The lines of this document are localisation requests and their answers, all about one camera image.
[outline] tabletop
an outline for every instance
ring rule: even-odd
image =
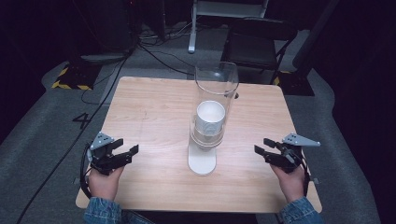
[[[122,77],[102,132],[123,138],[119,154],[139,145],[139,152],[120,177],[116,202],[123,209],[277,213],[287,204],[278,180],[254,145],[267,151],[263,138],[275,141],[295,133],[282,90],[272,85],[239,84],[217,166],[210,175],[196,175],[188,165],[188,143],[195,82]],[[308,200],[321,203],[310,182]],[[80,190],[78,207],[89,200]]]

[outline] black cable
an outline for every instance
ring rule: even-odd
[[[87,175],[88,172],[89,172],[91,169],[92,169],[92,168],[88,169],[88,170],[85,172],[84,176]]]
[[[150,52],[151,52],[151,53],[161,53],[161,54],[166,54],[166,55],[169,55],[169,56],[172,56],[172,57],[174,57],[174,58],[178,59],[179,61],[183,62],[184,64],[186,64],[186,65],[188,65],[188,66],[190,66],[190,67],[195,67],[195,65],[193,65],[193,64],[190,64],[190,63],[187,63],[186,61],[183,61],[183,60],[179,59],[179,58],[178,58],[176,55],[174,55],[174,54],[165,53],[165,52],[158,51],[158,50],[151,50]]]
[[[120,64],[120,62],[118,62],[118,63],[116,64],[116,66],[114,66],[113,71],[111,71],[111,73],[110,73],[109,75],[107,75],[106,77],[104,77],[104,78],[102,78],[101,80],[97,81],[95,84],[93,84],[93,86],[96,86],[96,85],[98,85],[99,83],[101,83],[101,82],[103,82],[104,80],[106,80],[106,79],[108,79],[109,77],[111,77],[111,76],[113,75],[114,71],[116,71],[116,67],[117,67],[119,64]],[[99,103],[92,103],[92,102],[87,102],[87,101],[85,101],[85,100],[84,100],[84,94],[85,94],[85,92],[87,92],[87,90],[85,90],[85,91],[81,94],[81,97],[80,97],[82,103],[87,104],[87,105],[99,105]]]
[[[306,163],[306,159],[303,157],[304,162],[302,165],[304,167],[304,196],[308,193],[309,181],[311,181],[311,175],[308,173],[308,164]]]
[[[188,31],[189,25],[191,24],[191,22],[189,22],[187,25],[184,25],[183,27],[179,28],[178,31],[174,32],[175,28],[168,28],[171,29],[170,32],[168,32],[167,34],[165,34],[165,40],[161,40],[157,35],[152,34],[149,30],[145,30],[144,32],[148,32],[148,36],[141,36],[141,40],[142,39],[149,39],[149,38],[156,38],[154,43],[148,43],[148,42],[143,42],[141,41],[140,43],[146,47],[153,47],[153,46],[160,46],[166,42],[168,42],[169,40],[175,40],[175,39],[179,39],[181,38],[183,35],[186,35],[186,32]]]
[[[139,47],[142,48],[145,52],[147,52],[148,54],[150,54],[153,58],[155,58],[158,62],[160,62],[161,64],[165,65],[166,67],[168,67],[168,68],[170,68],[170,69],[172,69],[172,70],[174,70],[174,71],[176,71],[176,72],[185,74],[185,75],[187,75],[187,76],[194,76],[194,74],[192,74],[192,73],[186,73],[186,72],[183,72],[183,71],[179,71],[179,70],[177,70],[176,68],[173,68],[173,67],[169,66],[168,64],[164,63],[164,62],[161,61],[159,58],[157,58],[153,53],[151,53],[151,52],[150,52],[149,50],[147,50],[145,47],[143,47],[143,46],[140,45],[140,44],[138,44],[138,45],[139,45]]]
[[[113,84],[112,84],[111,87],[110,87],[110,90],[108,91],[108,93],[107,93],[105,99],[103,100],[103,102],[102,102],[101,104],[99,104],[99,106],[98,106],[98,107],[96,108],[96,110],[93,112],[93,114],[92,114],[90,120],[92,120],[92,119],[95,117],[95,115],[97,114],[97,112],[98,112],[99,109],[102,107],[102,105],[103,105],[103,103],[105,102],[105,100],[107,99],[108,95],[111,93],[111,90],[113,89],[113,87],[114,87],[114,85],[115,85],[115,83],[116,83],[117,77],[118,77],[119,74],[120,74],[120,70],[121,70],[121,68],[123,67],[123,65],[125,64],[125,62],[126,62],[127,59],[128,59],[128,57],[126,57],[126,58],[124,59],[124,61],[122,62],[121,66],[120,66],[120,68],[119,68],[119,71],[118,71],[118,73],[117,73],[117,75],[116,75],[116,78],[114,79],[114,82],[113,82]],[[47,182],[50,180],[50,178],[52,177],[53,173],[55,173],[55,171],[56,171],[56,170],[58,169],[58,167],[61,165],[62,161],[64,161],[64,158],[66,158],[66,156],[70,153],[71,149],[74,147],[74,145],[76,144],[76,142],[78,141],[78,139],[82,136],[82,134],[83,134],[84,131],[87,129],[87,127],[88,127],[89,124],[90,124],[90,123],[87,123],[87,125],[85,125],[85,126],[82,128],[82,130],[79,132],[79,134],[78,134],[78,136],[76,137],[76,139],[73,141],[72,145],[66,150],[66,152],[65,152],[64,155],[61,157],[61,159],[56,163],[55,167],[51,170],[51,172],[49,173],[49,175],[47,176],[47,178],[46,178],[46,179],[44,180],[44,182],[40,185],[40,187],[38,188],[38,190],[35,192],[35,194],[33,195],[33,197],[30,199],[29,203],[26,204],[26,206],[24,207],[24,209],[23,209],[23,211],[22,211],[20,217],[18,218],[17,224],[21,223],[21,221],[22,221],[22,219],[23,219],[23,216],[25,215],[25,213],[26,213],[27,209],[29,208],[30,204],[32,204],[32,202],[33,202],[33,200],[35,199],[35,197],[38,195],[38,193],[44,188],[44,186],[45,186],[45,185],[47,184]]]
[[[91,60],[91,59],[84,59],[84,58],[81,58],[81,59],[91,65],[107,65],[107,64],[111,64],[111,63],[119,63],[122,60],[124,60],[125,58],[128,58],[129,55],[130,55],[129,53],[124,53],[123,56],[120,56],[118,58],[101,59],[101,60]]]
[[[90,149],[90,145],[87,144],[85,146],[85,148],[84,148],[83,153],[82,153],[81,165],[79,167],[79,184],[80,184],[80,187],[81,187],[82,191],[85,193],[85,195],[87,195],[88,198],[91,198],[92,195],[91,195],[90,191],[88,190],[88,185],[89,184],[85,180],[85,176],[91,170],[91,168],[88,169],[88,171],[84,174],[85,159],[86,159],[86,155],[87,155],[87,152],[88,152],[89,149]]]

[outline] clear glass cylinder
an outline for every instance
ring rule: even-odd
[[[239,85],[236,64],[205,62],[195,66],[191,139],[200,149],[218,146],[223,138]]]

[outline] white cup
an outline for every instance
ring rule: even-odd
[[[222,129],[225,118],[224,107],[216,101],[203,101],[197,107],[195,128],[202,135],[215,135]]]

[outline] chair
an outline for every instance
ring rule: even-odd
[[[227,35],[221,55],[223,62],[238,66],[273,70],[276,74],[286,47],[297,36],[298,29],[286,21],[265,18],[243,18],[235,21]],[[277,41],[281,47],[276,51]]]

